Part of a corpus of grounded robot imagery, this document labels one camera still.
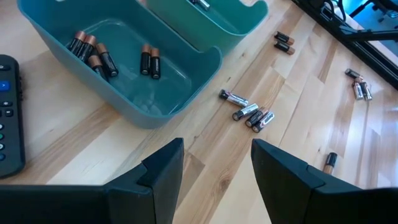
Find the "teal plastic bin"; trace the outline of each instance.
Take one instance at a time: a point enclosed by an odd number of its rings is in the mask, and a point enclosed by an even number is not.
[[[226,55],[268,13],[265,1],[246,6],[240,0],[206,0],[203,10],[189,0],[146,0],[148,8],[200,51],[217,46]]]
[[[158,128],[181,112],[221,66],[218,48],[197,51],[135,0],[18,0],[18,5],[69,71],[142,128]],[[107,46],[119,68],[109,83],[66,48],[78,30]],[[144,43],[160,50],[160,80],[140,74]]]

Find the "remote control button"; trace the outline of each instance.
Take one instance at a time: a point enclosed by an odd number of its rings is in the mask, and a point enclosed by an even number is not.
[[[0,81],[0,91],[9,91],[10,83],[8,81]]]
[[[9,65],[0,65],[0,71],[8,71],[10,68],[11,67]]]
[[[1,106],[12,106],[12,102],[11,101],[3,101],[3,102],[1,102]]]
[[[4,111],[4,115],[5,115],[6,117],[12,117],[12,116],[14,115],[14,111],[13,111],[12,109],[6,109],[6,110]]]

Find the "battery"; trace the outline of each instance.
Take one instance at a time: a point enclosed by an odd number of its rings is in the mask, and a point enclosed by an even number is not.
[[[69,45],[68,49],[72,54],[76,55],[81,46],[83,45],[83,42],[85,41],[86,34],[83,31],[78,31],[75,34],[75,38],[72,40],[72,43]]]
[[[249,104],[247,99],[232,94],[230,91],[221,90],[218,96],[223,100],[229,101],[241,107],[246,107]]]
[[[274,119],[275,115],[273,112],[268,112],[253,126],[253,131],[259,133],[268,123]]]
[[[153,48],[150,51],[150,75],[153,79],[160,79],[160,57],[159,49]]]
[[[233,113],[232,118],[235,121],[239,121],[241,118],[243,118],[245,116],[250,116],[250,115],[254,114],[258,109],[259,109],[258,105],[254,103],[250,106],[247,106],[247,107],[240,109],[237,112]]]
[[[276,40],[274,42],[274,47],[278,48],[279,50],[281,50],[283,52],[286,52],[288,55],[292,55],[295,52],[293,47],[291,47],[281,41],[278,41],[278,40]]]
[[[327,174],[332,175],[333,169],[335,168],[336,165],[336,161],[337,161],[337,154],[334,152],[329,153],[325,162],[325,166],[323,167],[323,171]]]
[[[202,7],[202,9],[209,11],[210,9],[210,4],[208,4],[206,2],[206,0],[189,0],[192,4],[198,4],[200,5],[200,7]]]
[[[263,116],[268,112],[265,107],[260,107],[260,109],[255,112],[247,121],[246,121],[246,126],[251,128],[253,125],[255,125]]]
[[[97,51],[99,57],[101,57],[101,60],[108,71],[109,76],[115,77],[116,75],[118,75],[119,73],[118,68],[116,68],[116,65],[114,64],[114,61],[111,55],[109,54],[109,51],[106,49],[105,45],[102,43],[97,44]]]
[[[286,34],[279,32],[279,31],[275,32],[274,37],[275,37],[275,39],[277,39],[285,44],[288,44],[288,45],[294,44],[293,38],[289,37]]]
[[[362,89],[363,98],[366,101],[371,101],[372,100],[372,94],[371,94],[371,91],[370,91],[370,89],[368,87],[368,84],[366,82],[361,82],[360,85],[361,85],[361,89]]]
[[[355,100],[363,100],[362,88],[359,82],[355,81],[353,83],[353,90],[354,90]]]
[[[148,75],[150,73],[150,45],[144,44],[141,52],[141,74]]]
[[[97,55],[92,55],[88,58],[88,64],[98,75],[108,82],[108,76],[104,72],[100,58]]]
[[[355,72],[354,70],[352,70],[350,68],[346,69],[345,74],[351,78],[360,78],[361,80],[363,80],[362,75],[360,75],[358,72]]]
[[[210,9],[210,4],[208,4],[205,0],[198,0],[198,3],[202,9],[209,11]]]
[[[88,35],[85,38],[85,42],[83,46],[81,46],[81,49],[78,52],[78,57],[81,61],[86,62],[88,57],[91,55],[91,52],[94,49],[96,42],[96,38],[93,35]]]

